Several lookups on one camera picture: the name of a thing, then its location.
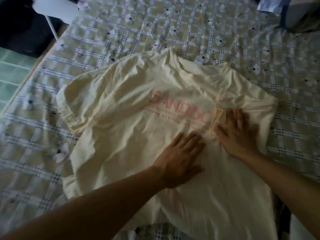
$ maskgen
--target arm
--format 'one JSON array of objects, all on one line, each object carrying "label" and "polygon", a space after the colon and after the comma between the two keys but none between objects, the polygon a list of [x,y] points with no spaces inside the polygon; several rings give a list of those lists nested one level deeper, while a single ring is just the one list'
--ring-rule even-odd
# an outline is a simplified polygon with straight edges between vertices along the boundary
[{"label": "arm", "polygon": [[226,127],[215,128],[229,154],[250,167],[299,219],[306,229],[320,239],[320,184],[281,165],[259,152],[256,145],[258,126],[249,126],[249,115],[241,109],[228,110]]},{"label": "arm", "polygon": [[154,194],[186,183],[200,173],[202,168],[193,163],[204,147],[197,133],[180,133],[149,168],[66,203],[5,235],[3,240],[111,239]]}]

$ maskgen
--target green tile floor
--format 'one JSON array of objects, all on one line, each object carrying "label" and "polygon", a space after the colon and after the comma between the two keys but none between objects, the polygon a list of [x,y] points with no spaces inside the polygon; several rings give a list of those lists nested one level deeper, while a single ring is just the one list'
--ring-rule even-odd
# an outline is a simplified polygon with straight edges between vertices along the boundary
[{"label": "green tile floor", "polygon": [[0,47],[0,112],[29,75],[36,58]]}]

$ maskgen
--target bed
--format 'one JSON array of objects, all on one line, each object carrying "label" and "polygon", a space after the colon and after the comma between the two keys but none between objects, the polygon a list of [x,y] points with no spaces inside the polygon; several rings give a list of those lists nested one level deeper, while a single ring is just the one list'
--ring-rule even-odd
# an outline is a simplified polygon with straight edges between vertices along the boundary
[{"label": "bed", "polygon": [[[279,17],[258,12],[251,0],[83,1],[81,15],[2,114],[0,235],[67,201],[61,177],[72,173],[69,154],[77,137],[57,111],[59,89],[84,72],[150,49],[175,46],[188,60],[228,62],[276,96],[268,155],[320,181],[319,32],[282,30]],[[134,234],[188,238],[170,224]]]}]

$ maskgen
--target cream t-shirt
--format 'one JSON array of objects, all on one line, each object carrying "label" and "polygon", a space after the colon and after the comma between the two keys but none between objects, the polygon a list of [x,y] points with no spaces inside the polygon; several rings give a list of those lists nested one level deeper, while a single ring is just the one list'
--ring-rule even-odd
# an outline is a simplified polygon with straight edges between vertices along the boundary
[{"label": "cream t-shirt", "polygon": [[273,96],[229,64],[195,64],[174,48],[133,54],[80,75],[57,102],[81,135],[70,155],[74,175],[63,180],[69,199],[140,172],[179,132],[198,130],[205,171],[153,196],[124,228],[170,222],[201,240],[277,239],[269,187],[210,134],[217,109],[241,107],[260,124],[263,150],[276,110]]}]

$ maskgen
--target forearm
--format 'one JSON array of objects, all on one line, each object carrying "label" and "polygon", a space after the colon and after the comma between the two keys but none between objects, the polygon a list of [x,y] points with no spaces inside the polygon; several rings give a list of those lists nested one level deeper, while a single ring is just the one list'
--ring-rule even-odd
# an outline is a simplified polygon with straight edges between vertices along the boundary
[{"label": "forearm", "polygon": [[276,193],[302,224],[320,239],[320,184],[260,153],[244,162]]},{"label": "forearm", "polygon": [[163,185],[152,168],[106,185],[43,215],[4,239],[111,239]]}]

